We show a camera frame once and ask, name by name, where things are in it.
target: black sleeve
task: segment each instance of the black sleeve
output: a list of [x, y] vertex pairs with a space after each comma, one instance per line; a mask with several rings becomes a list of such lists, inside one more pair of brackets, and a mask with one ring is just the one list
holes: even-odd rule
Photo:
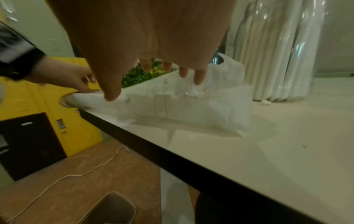
[[26, 38], [0, 22], [0, 76], [21, 80], [44, 56]]

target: white cable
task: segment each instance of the white cable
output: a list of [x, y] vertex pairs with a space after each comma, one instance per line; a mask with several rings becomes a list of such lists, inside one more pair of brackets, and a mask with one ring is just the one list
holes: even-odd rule
[[31, 206], [32, 203], [34, 203], [39, 197], [41, 197], [49, 188], [51, 188], [54, 184], [56, 184], [58, 181], [68, 177], [68, 176], [74, 176], [74, 177], [78, 177], [78, 176], [84, 176], [88, 173], [91, 173], [92, 171], [96, 170], [97, 168], [101, 167], [101, 166], [104, 166], [106, 165], [107, 163], [109, 163], [112, 159], [114, 159], [114, 157], [116, 157], [119, 153], [119, 150], [124, 147], [125, 145], [122, 145], [121, 147], [118, 148], [116, 154], [114, 154], [114, 156], [112, 156], [107, 162], [105, 162], [104, 164], [101, 164], [101, 165], [98, 165], [97, 167], [95, 167], [94, 169], [86, 172], [86, 173], [83, 173], [83, 174], [80, 174], [80, 175], [75, 175], [75, 174], [69, 174], [69, 175], [66, 175], [64, 177], [61, 177], [59, 178], [58, 180], [54, 181], [54, 183], [52, 183], [51, 185], [49, 185], [49, 187], [47, 187], [44, 191], [42, 191], [42, 193], [40, 193], [35, 199], [33, 199], [24, 209], [22, 209], [22, 211], [20, 213], [18, 213], [16, 216], [14, 216], [13, 218], [7, 220], [5, 223], [9, 223], [11, 221], [13, 221], [15, 218], [17, 218], [19, 215], [21, 215], [29, 206]]

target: black locker door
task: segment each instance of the black locker door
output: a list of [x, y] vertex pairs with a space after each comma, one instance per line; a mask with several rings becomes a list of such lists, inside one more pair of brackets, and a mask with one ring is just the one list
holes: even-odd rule
[[0, 162], [14, 180], [66, 158], [45, 113], [0, 122]]

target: green plant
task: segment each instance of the green plant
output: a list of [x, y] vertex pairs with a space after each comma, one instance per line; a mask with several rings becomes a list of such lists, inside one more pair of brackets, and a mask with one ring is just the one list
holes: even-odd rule
[[161, 75], [166, 74], [166, 72], [163, 70], [161, 61], [158, 60], [151, 60], [152, 64], [152, 69], [150, 72], [146, 73], [142, 70], [140, 63], [132, 68], [122, 79], [122, 88], [126, 88], [129, 86], [133, 86], [145, 81], [148, 81], [150, 79], [159, 77]]

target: black table edge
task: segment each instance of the black table edge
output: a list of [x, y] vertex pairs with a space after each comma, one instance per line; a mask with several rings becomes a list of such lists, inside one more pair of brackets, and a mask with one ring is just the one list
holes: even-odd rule
[[235, 217], [238, 217], [235, 220], [252, 223], [322, 223], [87, 111], [80, 109], [79, 112], [83, 119], [103, 132], [235, 213]]

